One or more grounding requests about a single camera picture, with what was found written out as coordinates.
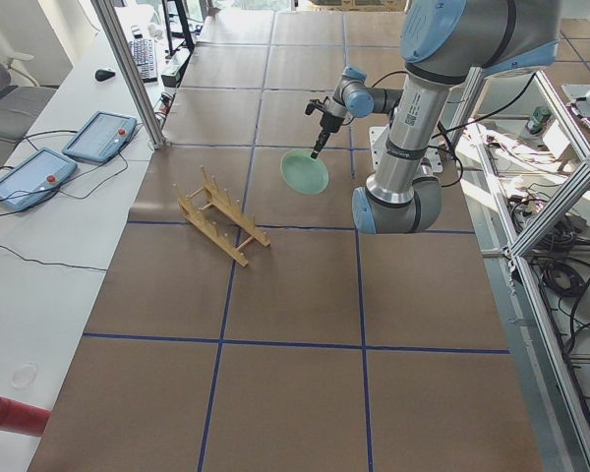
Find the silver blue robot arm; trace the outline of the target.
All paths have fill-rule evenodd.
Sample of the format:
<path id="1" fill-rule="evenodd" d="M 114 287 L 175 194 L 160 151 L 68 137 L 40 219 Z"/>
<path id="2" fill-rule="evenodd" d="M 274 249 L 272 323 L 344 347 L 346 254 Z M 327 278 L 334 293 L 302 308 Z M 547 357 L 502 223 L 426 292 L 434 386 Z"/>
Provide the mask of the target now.
<path id="1" fill-rule="evenodd" d="M 414 233 L 437 220 L 442 186 L 425 153 L 450 90 L 473 67 L 491 76 L 553 64 L 560 23 L 559 1 L 415 1 L 400 40 L 407 73 L 402 89 L 368 87 L 364 71 L 347 67 L 332 96 L 309 101 L 307 114 L 322 113 L 313 155 L 347 115 L 390 117 L 379 165 L 353 192 L 360 232 Z"/>

